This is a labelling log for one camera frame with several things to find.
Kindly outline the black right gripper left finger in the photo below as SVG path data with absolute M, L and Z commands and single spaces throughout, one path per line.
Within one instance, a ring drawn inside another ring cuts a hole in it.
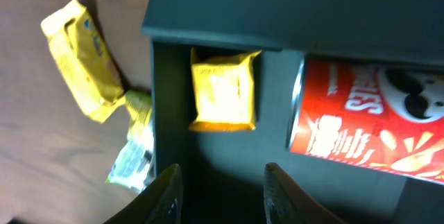
M 172 164 L 104 224 L 179 224 L 182 199 L 182 171 L 179 164 Z

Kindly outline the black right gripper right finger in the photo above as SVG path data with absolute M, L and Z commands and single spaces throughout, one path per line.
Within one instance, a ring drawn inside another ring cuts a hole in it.
M 264 169 L 264 210 L 267 224 L 344 224 L 313 199 L 278 164 Z

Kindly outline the yellow Lemond biscuit packet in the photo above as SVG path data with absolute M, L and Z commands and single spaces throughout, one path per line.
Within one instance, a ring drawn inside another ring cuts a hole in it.
M 253 61 L 260 51 L 200 59 L 191 49 L 190 65 L 197 116 L 189 129 L 236 132 L 256 129 Z

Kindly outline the red Pringles can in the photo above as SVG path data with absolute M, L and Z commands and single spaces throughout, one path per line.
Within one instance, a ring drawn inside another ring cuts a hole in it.
M 304 59 L 292 109 L 292 153 L 443 182 L 439 71 Z

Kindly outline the large yellow snack packet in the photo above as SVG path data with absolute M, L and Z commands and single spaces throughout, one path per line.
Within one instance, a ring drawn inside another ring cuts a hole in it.
M 56 66 L 84 115 L 103 123 L 124 103 L 121 78 L 87 8 L 71 0 L 41 24 Z

